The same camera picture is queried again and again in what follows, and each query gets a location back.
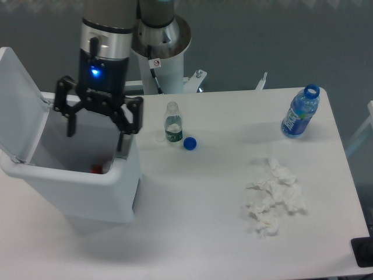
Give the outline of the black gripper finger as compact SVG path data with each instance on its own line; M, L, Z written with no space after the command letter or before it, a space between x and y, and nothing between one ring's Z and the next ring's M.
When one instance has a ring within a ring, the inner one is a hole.
M67 95L71 90L74 90L80 98L80 101L74 106L67 104ZM68 120L67 137L74 136L76 132L76 113L84 108L85 98L84 88L70 76L66 75L57 80L53 109L60 112Z
M132 114L132 121L128 121L121 106L112 110L110 119L119 130L119 140L117 144L117 152L122 151L124 136L138 134L143 126L143 98L125 97L124 105Z

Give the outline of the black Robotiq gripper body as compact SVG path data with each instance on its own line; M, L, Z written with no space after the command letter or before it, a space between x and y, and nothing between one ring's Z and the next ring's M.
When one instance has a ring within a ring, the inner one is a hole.
M80 50L76 93L86 110L111 116L124 103L129 59L92 58Z

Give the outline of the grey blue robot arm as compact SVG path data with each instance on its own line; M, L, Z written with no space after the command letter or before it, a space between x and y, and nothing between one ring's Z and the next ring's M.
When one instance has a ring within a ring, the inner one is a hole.
M54 110L68 120L67 136L76 131L81 109L107 116L120 136L142 127L143 99L125 96L132 40L148 58L174 53L180 31L173 1L85 1L78 81L57 81Z

